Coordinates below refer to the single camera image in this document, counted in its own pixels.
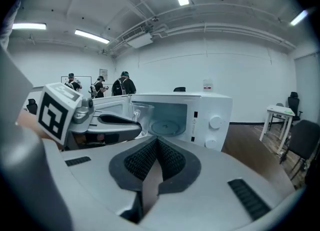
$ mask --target poster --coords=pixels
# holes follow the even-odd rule
[[[108,70],[107,69],[100,69],[99,76],[103,76],[103,79],[105,81],[107,81],[108,80]]]

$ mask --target backpack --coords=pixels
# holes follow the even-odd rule
[[[119,95],[126,95],[126,89],[124,87],[124,82],[127,80],[124,79],[123,82],[121,82],[120,78],[118,80],[115,80],[112,86],[112,96],[119,96]]]
[[[94,99],[96,96],[98,96],[98,92],[99,92],[99,91],[96,90],[96,86],[95,86],[98,82],[99,82],[99,81],[96,81],[96,82],[94,83],[94,85],[91,85],[91,86],[90,86],[90,90],[91,90],[90,93],[91,93],[91,98],[92,98],[92,99]]]
[[[72,81],[72,82],[66,82],[64,85],[65,86],[68,86],[69,88],[71,88],[72,90],[75,90],[74,86],[72,85],[73,83],[75,83],[75,81]]]

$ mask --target black chair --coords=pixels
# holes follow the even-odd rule
[[[284,107],[284,104],[282,104],[282,103],[277,103],[276,106]],[[273,120],[274,118],[281,119],[281,120],[283,120],[283,122],[285,121],[285,118],[282,117],[281,114],[276,114],[276,115],[275,115],[275,114],[273,113],[273,114],[272,114],[272,117],[271,117],[271,122],[270,122],[269,131],[271,130],[272,120]]]
[[[291,129],[291,138],[289,146],[280,158],[280,164],[287,158],[289,151],[295,153],[300,158],[290,171],[290,173],[296,168],[300,160],[302,163],[297,172],[292,176],[291,180],[298,174],[304,167],[306,161],[310,158],[315,151],[320,138],[320,126],[314,122],[302,120]]]
[[[292,118],[292,122],[300,121],[300,115],[303,113],[299,111],[298,114],[298,106],[299,106],[300,99],[298,99],[298,93],[291,92],[290,97],[288,97],[288,106],[294,112],[295,116]]]
[[[26,108],[31,114],[36,115],[38,110],[38,105],[36,101],[33,98],[29,98],[28,101],[29,101],[29,104],[26,105]]]
[[[186,87],[177,87],[173,91],[174,92],[185,92],[186,91]]]

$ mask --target white table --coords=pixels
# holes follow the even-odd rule
[[[279,149],[276,152],[277,154],[279,154],[282,147],[284,146],[284,143],[285,143],[286,138],[288,136],[290,126],[292,123],[292,118],[295,116],[295,113],[291,110],[291,108],[288,108],[288,107],[283,107],[283,106],[279,106],[279,105],[269,105],[266,108],[266,117],[265,117],[263,129],[262,129],[262,133],[260,136],[260,141],[262,141],[264,135],[267,133],[268,125],[269,125],[270,119],[272,117],[272,114],[276,114],[276,115],[280,114],[281,116],[283,116],[285,118],[284,124],[283,124],[283,129],[281,131],[279,140],[281,140],[283,134],[284,134],[284,136],[283,136],[283,139],[282,139],[281,144],[279,146]]]

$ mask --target table leg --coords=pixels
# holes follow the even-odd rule
[[[260,141],[262,141],[262,138],[264,137],[264,135],[267,132],[268,124],[269,124],[269,120],[270,120],[270,115],[271,114],[269,113],[269,111],[267,111],[266,112],[266,116],[265,116],[264,126],[263,126],[263,129],[262,129],[262,132],[261,132],[261,136],[260,136]]]
[[[284,117],[285,119],[284,119],[284,122],[283,122],[283,127],[282,127],[282,130],[281,130],[281,133],[280,133],[280,137],[279,137],[279,140],[281,140],[281,138],[282,138],[282,135],[284,134],[284,131],[285,131],[285,129],[286,129],[286,124],[287,124],[287,121],[288,121],[288,117]]]
[[[279,149],[278,149],[278,151],[276,152],[277,154],[280,153],[282,147],[284,146],[284,143],[285,143],[285,141],[286,141],[286,138],[287,138],[288,133],[289,133],[289,130],[290,130],[291,122],[292,122],[292,116],[289,117],[288,126],[286,127],[286,129],[285,129],[285,127],[283,127],[283,129],[285,129],[285,133],[284,133],[283,139],[282,139],[282,141],[281,141],[281,144],[280,144],[280,146],[279,146]]]

